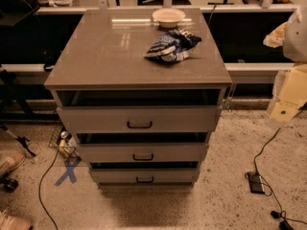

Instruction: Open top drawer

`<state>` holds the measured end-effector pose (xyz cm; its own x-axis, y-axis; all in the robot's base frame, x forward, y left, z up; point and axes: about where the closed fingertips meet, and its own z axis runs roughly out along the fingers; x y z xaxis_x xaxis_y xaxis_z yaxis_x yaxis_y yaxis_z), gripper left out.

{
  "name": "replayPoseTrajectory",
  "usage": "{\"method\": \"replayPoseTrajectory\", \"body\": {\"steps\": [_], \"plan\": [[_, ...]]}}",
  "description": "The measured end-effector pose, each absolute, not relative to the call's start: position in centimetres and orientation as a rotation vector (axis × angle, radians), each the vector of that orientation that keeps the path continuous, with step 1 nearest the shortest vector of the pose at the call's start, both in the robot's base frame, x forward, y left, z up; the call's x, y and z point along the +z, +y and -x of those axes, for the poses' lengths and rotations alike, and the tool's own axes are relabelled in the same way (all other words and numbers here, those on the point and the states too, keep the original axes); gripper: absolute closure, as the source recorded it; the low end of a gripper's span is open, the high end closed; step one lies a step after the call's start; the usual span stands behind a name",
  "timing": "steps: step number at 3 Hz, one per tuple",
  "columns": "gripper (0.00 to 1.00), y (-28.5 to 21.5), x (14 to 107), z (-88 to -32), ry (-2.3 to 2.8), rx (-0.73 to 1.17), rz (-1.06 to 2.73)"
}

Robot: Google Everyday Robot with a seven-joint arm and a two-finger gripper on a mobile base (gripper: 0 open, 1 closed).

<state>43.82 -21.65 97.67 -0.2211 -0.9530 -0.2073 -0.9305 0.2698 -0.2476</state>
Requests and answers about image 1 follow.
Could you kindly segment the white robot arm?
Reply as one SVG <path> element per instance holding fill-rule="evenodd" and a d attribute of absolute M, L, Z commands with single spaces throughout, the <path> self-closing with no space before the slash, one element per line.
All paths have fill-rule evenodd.
<path fill-rule="evenodd" d="M 275 79 L 275 102 L 270 107 L 270 118 L 288 123 L 307 103 L 307 7 L 300 6 L 263 40 L 263 44 L 282 47 L 285 58 L 295 64 L 283 76 Z"/>

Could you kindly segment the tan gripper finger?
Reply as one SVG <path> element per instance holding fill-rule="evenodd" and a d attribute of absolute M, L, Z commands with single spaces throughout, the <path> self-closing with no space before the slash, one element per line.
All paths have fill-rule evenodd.
<path fill-rule="evenodd" d="M 269 127 L 285 126 L 306 103 L 307 64 L 297 62 L 291 69 L 277 73 L 265 124 Z"/>
<path fill-rule="evenodd" d="M 287 23 L 284 22 L 275 28 L 270 34 L 268 34 L 264 40 L 263 44 L 268 47 L 277 48 L 283 45 L 284 34 L 286 30 Z"/>

